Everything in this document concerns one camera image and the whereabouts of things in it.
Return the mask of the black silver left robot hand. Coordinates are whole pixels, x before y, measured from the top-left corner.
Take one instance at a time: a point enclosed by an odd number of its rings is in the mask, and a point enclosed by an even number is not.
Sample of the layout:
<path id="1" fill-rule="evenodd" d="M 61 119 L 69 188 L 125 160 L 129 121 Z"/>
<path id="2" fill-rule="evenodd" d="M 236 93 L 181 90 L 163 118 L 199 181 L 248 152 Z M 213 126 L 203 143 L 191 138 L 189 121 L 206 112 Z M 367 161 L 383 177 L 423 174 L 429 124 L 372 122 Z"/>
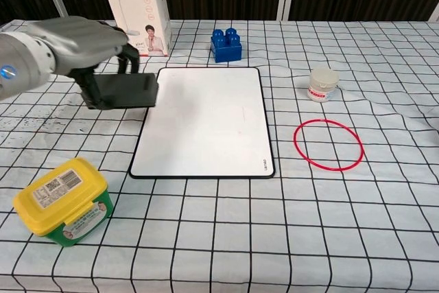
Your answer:
<path id="1" fill-rule="evenodd" d="M 131 63 L 130 72 L 137 74 L 140 55 L 122 29 L 81 16 L 66 16 L 30 23 L 27 33 L 52 50 L 56 61 L 54 73 L 75 80 L 88 108 L 142 107 L 140 102 L 123 94 L 124 88 L 135 85 L 135 78 L 126 73 L 128 63 Z M 95 69 L 113 56 L 119 61 L 117 75 L 97 78 Z"/>

